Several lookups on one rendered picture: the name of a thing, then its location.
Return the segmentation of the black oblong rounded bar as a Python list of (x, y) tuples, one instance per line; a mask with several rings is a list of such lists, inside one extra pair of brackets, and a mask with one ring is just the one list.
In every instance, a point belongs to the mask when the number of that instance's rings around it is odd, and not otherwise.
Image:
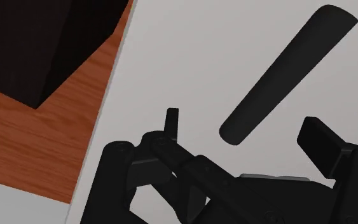
[(240, 144), (357, 23), (331, 4), (316, 10), (220, 126), (222, 140)]

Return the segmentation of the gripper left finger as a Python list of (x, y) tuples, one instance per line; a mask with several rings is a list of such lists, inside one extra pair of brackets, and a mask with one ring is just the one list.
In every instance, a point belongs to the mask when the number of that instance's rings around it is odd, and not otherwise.
[(176, 144), (179, 110), (167, 110), (164, 130), (147, 132), (141, 143), (107, 144), (102, 152), (80, 224), (148, 224), (130, 211), (137, 187), (151, 185), (173, 208), (181, 224), (236, 224), (224, 209), (181, 173), (157, 158), (158, 138)]

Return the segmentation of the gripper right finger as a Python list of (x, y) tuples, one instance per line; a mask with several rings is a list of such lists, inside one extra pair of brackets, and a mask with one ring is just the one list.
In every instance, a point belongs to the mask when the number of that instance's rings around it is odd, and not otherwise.
[(326, 179), (335, 180), (329, 224), (358, 224), (358, 145), (311, 116), (304, 119), (297, 144)]

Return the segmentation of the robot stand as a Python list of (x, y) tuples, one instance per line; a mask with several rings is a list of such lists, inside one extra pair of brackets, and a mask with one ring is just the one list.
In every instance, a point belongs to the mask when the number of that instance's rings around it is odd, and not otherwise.
[(129, 0), (0, 0), (0, 93), (38, 108), (110, 37)]

